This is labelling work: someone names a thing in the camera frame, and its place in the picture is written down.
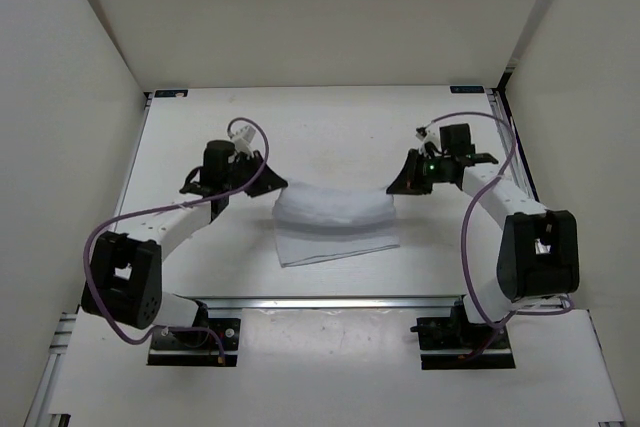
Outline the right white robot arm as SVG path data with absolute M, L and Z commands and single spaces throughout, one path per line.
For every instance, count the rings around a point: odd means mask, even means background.
M 437 184 L 453 184 L 471 201 L 460 234 L 461 262 L 467 293 L 463 313 L 449 322 L 449 334 L 460 346 L 480 340 L 486 326 L 498 328 L 529 301 L 564 296 L 580 283 L 577 221 L 567 210 L 551 210 L 529 197 L 505 176 L 506 167 L 490 153 L 477 151 L 468 124 L 433 131 L 419 127 L 421 145 L 409 150 L 388 187 L 391 195 L 428 195 Z M 501 242 L 490 278 L 476 287 L 468 253 L 469 223 L 482 208 L 501 230 Z

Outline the white skirt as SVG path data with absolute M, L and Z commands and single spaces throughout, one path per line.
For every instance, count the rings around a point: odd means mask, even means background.
M 394 199 L 383 188 L 340 190 L 291 181 L 275 201 L 272 217 L 283 268 L 400 246 Z

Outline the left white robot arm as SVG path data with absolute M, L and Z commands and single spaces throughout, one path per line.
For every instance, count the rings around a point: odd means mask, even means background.
M 202 345 L 210 333 L 204 307 L 163 290 L 164 261 L 215 221 L 230 196 L 255 198 L 287 186 L 260 152 L 231 141 L 208 142 L 202 164 L 189 172 L 168 209 L 151 209 L 141 226 L 123 233 L 105 231 L 89 243 L 82 310 L 115 326 L 168 328 L 186 346 Z

